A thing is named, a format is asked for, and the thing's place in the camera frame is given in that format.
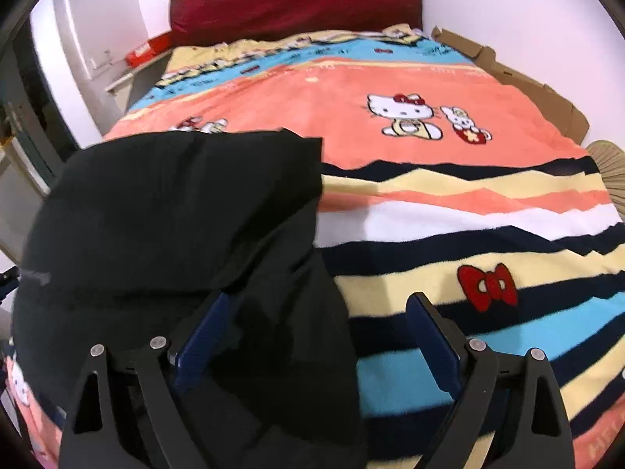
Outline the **dark green door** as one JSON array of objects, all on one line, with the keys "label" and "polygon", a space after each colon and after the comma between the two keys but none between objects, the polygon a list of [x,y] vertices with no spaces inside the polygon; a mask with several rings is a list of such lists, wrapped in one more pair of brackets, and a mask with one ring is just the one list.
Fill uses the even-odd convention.
[{"label": "dark green door", "polygon": [[40,196],[79,150],[43,75],[29,22],[1,52],[1,148]]}]

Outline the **brown cardboard sheet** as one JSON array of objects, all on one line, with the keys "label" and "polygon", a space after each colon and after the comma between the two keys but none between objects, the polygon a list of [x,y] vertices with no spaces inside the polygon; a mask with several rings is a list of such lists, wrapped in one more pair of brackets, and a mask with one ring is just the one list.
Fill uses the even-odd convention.
[{"label": "brown cardboard sheet", "polygon": [[559,95],[547,84],[532,79],[505,64],[497,61],[496,51],[465,38],[459,34],[434,27],[432,38],[445,46],[457,50],[485,72],[494,76],[502,85],[514,86],[524,93],[563,136],[581,145],[589,130],[585,115],[571,102]]}]

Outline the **black hooded jacket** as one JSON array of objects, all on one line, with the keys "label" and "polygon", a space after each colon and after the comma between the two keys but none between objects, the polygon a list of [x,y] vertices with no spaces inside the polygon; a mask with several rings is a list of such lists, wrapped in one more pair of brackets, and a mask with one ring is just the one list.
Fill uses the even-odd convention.
[{"label": "black hooded jacket", "polygon": [[[33,394],[67,418],[94,344],[167,336],[222,292],[230,323],[177,396],[213,468],[366,466],[348,308],[314,246],[322,146],[286,129],[169,131],[74,155],[20,264],[12,329]],[[168,468],[137,379],[124,382],[128,448]]]}]

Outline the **Hello Kitty striped blanket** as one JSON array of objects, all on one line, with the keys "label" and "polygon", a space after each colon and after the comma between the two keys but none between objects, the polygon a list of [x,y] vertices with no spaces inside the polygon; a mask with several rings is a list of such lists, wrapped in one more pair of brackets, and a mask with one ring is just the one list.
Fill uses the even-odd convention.
[{"label": "Hello Kitty striped blanket", "polygon": [[[586,149],[406,24],[179,47],[90,147],[282,129],[323,145],[314,246],[348,308],[362,468],[418,468],[454,404],[410,333],[414,292],[493,351],[542,349],[573,468],[623,466],[624,221]],[[25,382],[13,329],[1,358],[16,411],[3,466],[60,468],[66,414]]]}]

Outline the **red box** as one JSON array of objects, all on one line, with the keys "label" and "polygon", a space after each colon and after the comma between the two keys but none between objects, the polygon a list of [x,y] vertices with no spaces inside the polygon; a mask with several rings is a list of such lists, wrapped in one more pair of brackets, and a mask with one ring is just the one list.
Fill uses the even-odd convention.
[{"label": "red box", "polygon": [[125,56],[126,64],[130,68],[138,68],[141,64],[156,58],[160,54],[167,52],[173,46],[171,32],[165,32],[161,35],[148,39],[146,43],[134,48]]}]

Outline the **dark red headboard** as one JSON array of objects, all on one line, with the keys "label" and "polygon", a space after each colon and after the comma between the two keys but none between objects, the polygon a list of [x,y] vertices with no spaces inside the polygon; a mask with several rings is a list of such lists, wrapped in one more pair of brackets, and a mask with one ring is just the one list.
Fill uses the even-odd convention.
[{"label": "dark red headboard", "polygon": [[212,46],[248,38],[279,40],[324,30],[381,31],[423,26],[421,0],[171,0],[176,47]]}]

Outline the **woven straw fan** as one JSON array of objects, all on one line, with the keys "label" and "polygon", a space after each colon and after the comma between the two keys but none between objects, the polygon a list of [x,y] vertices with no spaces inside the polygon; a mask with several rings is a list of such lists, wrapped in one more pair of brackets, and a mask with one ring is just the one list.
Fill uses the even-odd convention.
[{"label": "woven straw fan", "polygon": [[625,220],[625,152],[606,140],[592,142],[587,151],[598,166],[612,203]]}]

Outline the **white bedside shelf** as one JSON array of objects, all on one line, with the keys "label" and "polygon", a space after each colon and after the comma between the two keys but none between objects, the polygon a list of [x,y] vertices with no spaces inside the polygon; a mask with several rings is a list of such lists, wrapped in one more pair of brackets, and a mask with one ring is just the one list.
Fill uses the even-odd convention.
[{"label": "white bedside shelf", "polygon": [[161,53],[145,64],[129,70],[105,88],[105,92],[112,97],[124,115],[161,79],[172,53],[172,50]]}]

